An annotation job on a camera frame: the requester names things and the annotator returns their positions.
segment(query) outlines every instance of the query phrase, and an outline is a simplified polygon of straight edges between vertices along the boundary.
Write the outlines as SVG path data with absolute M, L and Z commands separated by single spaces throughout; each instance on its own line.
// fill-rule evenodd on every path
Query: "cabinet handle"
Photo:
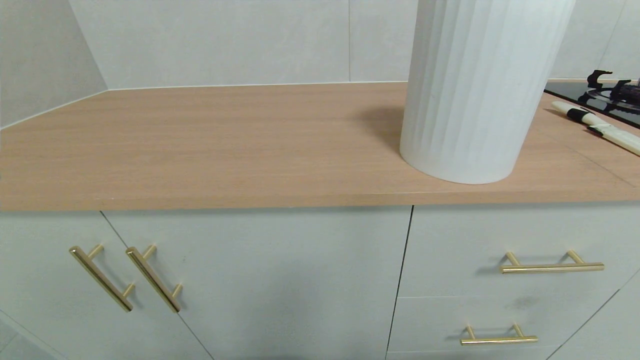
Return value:
M 573 250 L 566 252 L 575 264 L 547 264 L 547 265 L 521 265 L 512 252 L 507 253 L 507 259 L 511 265 L 500 266 L 503 274 L 532 273 L 532 272 L 578 272 L 578 271 L 602 271 L 603 263 L 585 263 Z
M 467 332 L 469 333 L 469 339 L 460 339 L 460 345 L 491 345 L 491 344 L 514 344 L 514 343 L 537 343 L 537 336 L 524 336 L 522 334 L 522 330 L 520 330 L 520 326 L 517 323 L 513 324 L 513 329 L 516 331 L 518 336 L 514 338 L 488 338 L 488 339 L 477 339 L 474 334 L 474 330 L 470 325 L 467 325 Z
M 89 254 L 85 254 L 82 249 L 78 246 L 74 246 L 69 249 L 69 252 L 74 256 L 76 260 L 82 265 L 82 267 L 102 286 L 104 291 L 106 291 L 113 300 L 115 300 L 118 305 L 122 306 L 124 311 L 129 312 L 133 310 L 133 305 L 127 300 L 127 297 L 133 292 L 133 289 L 136 287 L 134 284 L 129 284 L 123 293 L 113 285 L 109 279 L 98 269 L 97 266 L 93 263 L 92 259 L 95 258 L 97 254 L 104 250 L 102 244 L 96 245 Z
M 154 269 L 149 266 L 147 263 L 147 259 L 156 251 L 155 245 L 149 245 L 149 247 L 145 250 L 144 255 L 141 255 L 140 252 L 136 249 L 136 247 L 130 247 L 127 249 L 127 255 L 129 259 L 133 261 L 133 263 L 138 267 L 142 275 L 144 275 L 151 286 L 156 289 L 158 295 L 163 298 L 164 302 L 171 308 L 174 313 L 178 313 L 180 311 L 180 304 L 176 298 L 180 291 L 182 291 L 182 284 L 178 284 L 173 289 L 173 292 L 170 292 L 169 289 L 160 281 L 160 278 L 156 275 Z

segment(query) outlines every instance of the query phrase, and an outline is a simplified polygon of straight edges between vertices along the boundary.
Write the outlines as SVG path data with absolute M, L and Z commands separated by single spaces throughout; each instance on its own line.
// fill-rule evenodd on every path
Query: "tiled wall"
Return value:
M 0 127 L 106 89 L 67 0 L 0 0 Z
M 70 0 L 107 86 L 349 81 L 348 0 Z
M 109 88 L 403 81 L 417 8 L 417 0 L 70 2 Z M 627 0 L 622 18 L 635 29 L 639 3 Z M 624 32 L 616 27 L 624 5 L 577 0 L 553 78 L 584 78 L 603 59 L 624 66 L 621 76 L 632 71 L 636 58 L 618 54 L 637 47 L 616 37 L 607 47 L 614 28 Z
M 0 126 L 107 87 L 404 81 L 417 1 L 0 0 Z M 640 1 L 576 2 L 551 77 L 638 76 Z

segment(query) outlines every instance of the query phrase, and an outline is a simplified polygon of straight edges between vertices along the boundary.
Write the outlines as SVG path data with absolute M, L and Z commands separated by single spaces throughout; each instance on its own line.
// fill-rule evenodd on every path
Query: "gas stove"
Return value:
M 602 81 L 610 71 L 595 70 L 587 80 L 549 81 L 545 92 L 640 129 L 640 80 Z

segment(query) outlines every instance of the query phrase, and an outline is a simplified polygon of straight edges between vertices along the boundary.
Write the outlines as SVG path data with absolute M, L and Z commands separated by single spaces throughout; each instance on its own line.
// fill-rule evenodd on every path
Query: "white vase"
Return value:
M 515 165 L 575 0 L 419 0 L 400 144 L 429 175 L 483 184 Z

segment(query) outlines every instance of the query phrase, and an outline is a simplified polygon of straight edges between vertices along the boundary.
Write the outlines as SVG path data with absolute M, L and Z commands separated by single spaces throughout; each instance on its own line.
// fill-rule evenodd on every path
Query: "wooden countertop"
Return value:
M 427 176 L 398 151 L 405 92 L 406 83 L 105 92 L 2 131 L 0 210 L 640 200 L 640 158 L 551 112 L 547 94 L 507 179 Z

